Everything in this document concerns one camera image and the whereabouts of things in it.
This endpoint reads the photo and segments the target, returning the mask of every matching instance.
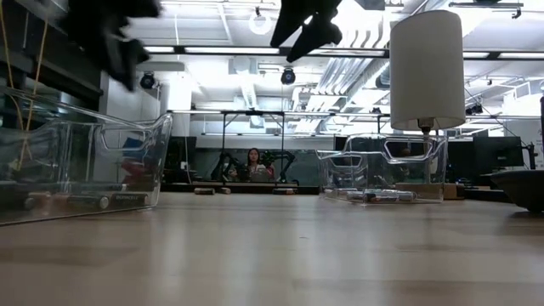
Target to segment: woman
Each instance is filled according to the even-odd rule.
[[[266,172],[269,175],[269,179],[274,179],[274,166],[270,165],[269,167],[265,167],[261,163],[261,154],[258,151],[257,148],[252,148],[247,152],[247,172],[249,174],[249,178],[255,173],[259,173],[260,170],[266,170]],[[236,170],[233,170],[230,173],[230,176],[233,178],[236,178],[238,176],[238,173]]]

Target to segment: clear plastic bin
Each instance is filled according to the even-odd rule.
[[[171,115],[126,122],[6,87],[0,93],[4,104],[18,102],[24,127],[33,100],[38,125],[1,128],[0,223],[156,205]]]
[[[318,150],[327,198],[360,203],[443,201],[447,138],[360,134],[343,151]]]

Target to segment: white cylinder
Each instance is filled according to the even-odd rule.
[[[390,57],[391,128],[418,131],[419,122],[431,122],[436,130],[465,122],[457,14],[436,10],[402,20],[391,31]]]

